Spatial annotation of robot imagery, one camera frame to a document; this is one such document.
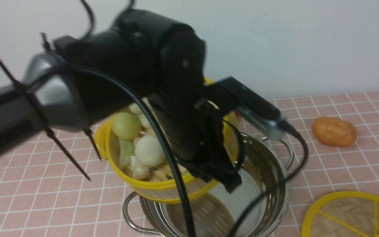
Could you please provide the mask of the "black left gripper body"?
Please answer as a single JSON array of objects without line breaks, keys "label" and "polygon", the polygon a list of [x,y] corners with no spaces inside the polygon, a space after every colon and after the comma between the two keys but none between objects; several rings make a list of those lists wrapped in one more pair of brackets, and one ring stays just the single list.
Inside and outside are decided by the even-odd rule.
[{"label": "black left gripper body", "polygon": [[190,174],[233,174],[222,133],[223,117],[232,110],[229,106],[160,92],[147,98],[178,163]]}]

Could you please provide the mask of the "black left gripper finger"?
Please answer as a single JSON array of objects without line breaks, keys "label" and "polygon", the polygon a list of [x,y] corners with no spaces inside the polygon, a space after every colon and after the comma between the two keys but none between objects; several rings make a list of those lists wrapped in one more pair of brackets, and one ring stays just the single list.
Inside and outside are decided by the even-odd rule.
[{"label": "black left gripper finger", "polygon": [[225,190],[230,194],[233,193],[241,184],[242,178],[239,174],[242,164],[230,162],[224,168],[217,168],[217,180],[224,186]]}]

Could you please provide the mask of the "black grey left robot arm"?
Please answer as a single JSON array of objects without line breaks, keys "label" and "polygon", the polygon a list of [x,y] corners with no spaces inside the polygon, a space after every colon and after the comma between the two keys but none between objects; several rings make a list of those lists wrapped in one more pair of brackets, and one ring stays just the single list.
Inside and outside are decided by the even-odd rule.
[{"label": "black grey left robot arm", "polygon": [[129,9],[108,30],[53,46],[32,58],[21,82],[0,88],[0,156],[50,128],[85,130],[145,97],[167,154],[228,192],[241,184],[223,144],[224,113],[208,102],[206,42],[191,26]]}]

